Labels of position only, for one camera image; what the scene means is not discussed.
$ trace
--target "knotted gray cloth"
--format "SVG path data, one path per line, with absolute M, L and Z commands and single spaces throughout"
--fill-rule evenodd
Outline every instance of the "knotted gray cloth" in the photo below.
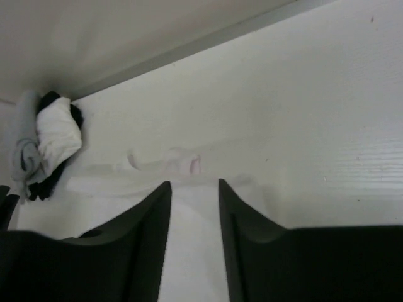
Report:
M 36 128 L 37 108 L 41 100 L 39 93 L 27 91 L 18 100 L 16 114 L 11 125 L 9 164 L 11 178 L 20 192 L 20 200 L 26 198 L 27 185 L 42 182 L 47 175 L 42 167 L 42 156 L 38 151 Z

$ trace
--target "gray cloth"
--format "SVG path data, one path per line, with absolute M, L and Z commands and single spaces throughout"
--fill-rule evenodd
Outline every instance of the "gray cloth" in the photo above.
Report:
M 20 190 L 21 199 L 26 197 L 26 186 L 46 179 L 42 156 L 38 147 L 36 130 L 37 108 L 41 100 L 35 91 L 24 92 L 20 97 L 12 128 L 9 163 L 11 178 Z

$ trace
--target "black cloth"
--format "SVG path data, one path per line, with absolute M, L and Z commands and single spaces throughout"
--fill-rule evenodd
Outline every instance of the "black cloth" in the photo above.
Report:
M 56 99 L 58 99 L 60 96 L 56 93 L 51 91 L 50 93 L 46 94 L 40 101 L 39 107 L 40 110 L 43 108 L 46 108 L 48 105 L 50 105 L 52 102 L 54 102 Z M 71 116 L 73 117 L 74 121 L 76 122 L 78 128 L 81 129 L 82 124 L 84 123 L 84 118 L 82 117 L 81 110 L 74 106 L 73 104 L 70 104 L 70 112 Z M 60 177 L 63 174 L 65 165 L 69 159 L 66 159 L 63 161 L 50 175 L 48 178 L 46 178 L 43 182 L 41 183 L 34 183 L 28 188 L 30 189 L 30 196 L 29 200 L 36 200 L 37 197 L 39 197 L 41 200 L 45 200 L 45 198 L 51 197 L 53 194 L 56 184 L 59 181 Z

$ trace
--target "pile of clothes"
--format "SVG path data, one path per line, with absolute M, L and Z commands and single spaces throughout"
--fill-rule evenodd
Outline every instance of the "pile of clothes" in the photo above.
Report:
M 82 147 L 83 117 L 69 98 L 23 93 L 9 131 L 9 165 L 20 200 L 51 197 L 68 159 Z

